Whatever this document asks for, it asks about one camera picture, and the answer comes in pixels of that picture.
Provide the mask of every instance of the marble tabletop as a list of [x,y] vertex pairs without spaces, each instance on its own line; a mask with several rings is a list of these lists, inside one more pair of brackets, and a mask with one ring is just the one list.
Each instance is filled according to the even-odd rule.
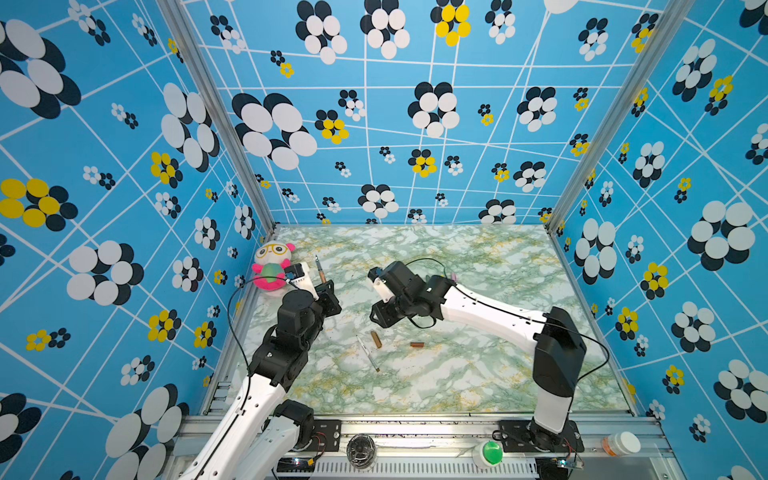
[[[316,282],[317,254],[343,311],[327,318],[310,350],[309,361],[288,392],[316,413],[527,412],[536,406],[532,357],[509,342],[459,323],[439,320],[417,329],[407,319],[389,329],[369,320],[380,300],[366,279],[373,266],[394,260],[433,257],[449,274],[477,293],[528,309],[567,310],[579,331],[593,334],[563,266],[541,226],[445,225],[375,227],[280,227],[275,240],[294,243],[293,262],[310,265]],[[432,261],[409,266],[422,275],[442,274]],[[282,294],[260,294],[243,347],[250,359],[266,329],[276,322]],[[415,318],[427,326],[430,318]],[[377,349],[370,332],[382,341]],[[360,348],[368,346],[380,372]],[[411,342],[424,342],[415,349]],[[586,341],[582,372],[604,357]],[[242,360],[230,395],[242,382]],[[582,380],[573,410],[626,410],[611,369],[605,366]]]

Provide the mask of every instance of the plush toy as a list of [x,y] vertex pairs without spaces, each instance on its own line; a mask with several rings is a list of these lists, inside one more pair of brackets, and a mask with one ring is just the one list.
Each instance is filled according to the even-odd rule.
[[291,252],[296,249],[292,243],[269,242],[256,251],[253,272],[256,279],[253,284],[262,290],[278,290],[286,285],[285,269],[290,265]]

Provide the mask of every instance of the white pen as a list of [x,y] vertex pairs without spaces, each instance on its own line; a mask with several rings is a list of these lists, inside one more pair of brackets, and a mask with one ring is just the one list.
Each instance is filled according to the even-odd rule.
[[365,352],[366,356],[368,356],[368,360],[371,361],[371,365],[373,365],[373,368],[376,369],[376,371],[379,371],[379,366],[376,365],[376,362],[373,361],[373,357],[371,356],[371,352],[368,351],[368,347],[366,347],[366,344],[362,342],[359,335],[355,335],[357,337],[357,343],[360,344],[362,347],[363,352]]

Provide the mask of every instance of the pen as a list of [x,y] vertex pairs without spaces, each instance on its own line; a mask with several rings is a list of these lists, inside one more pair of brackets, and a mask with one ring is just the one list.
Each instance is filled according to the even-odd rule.
[[362,347],[363,352],[365,352],[366,355],[368,356],[368,360],[371,361],[371,365],[373,365],[373,368],[375,368],[376,371],[378,372],[379,371],[379,366],[376,365],[376,362],[373,361],[373,357],[371,357],[371,352],[368,351],[368,347],[366,347],[366,344],[362,342],[362,340],[360,339],[359,336],[357,336],[357,335],[355,335],[355,336],[357,337],[357,343],[360,344],[360,346]]
[[315,265],[317,265],[317,273],[320,274],[320,281],[325,283],[326,282],[326,274],[323,272],[323,266],[320,265],[320,259],[315,255]]

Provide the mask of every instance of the blue patterned wallpaper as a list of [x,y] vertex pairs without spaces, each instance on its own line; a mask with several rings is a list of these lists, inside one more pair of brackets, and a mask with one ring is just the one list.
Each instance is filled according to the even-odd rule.
[[154,478],[263,230],[153,2],[0,21],[0,478]]
[[768,472],[766,8],[696,2],[557,229],[688,478]]
[[183,3],[277,221],[540,223],[666,0]]

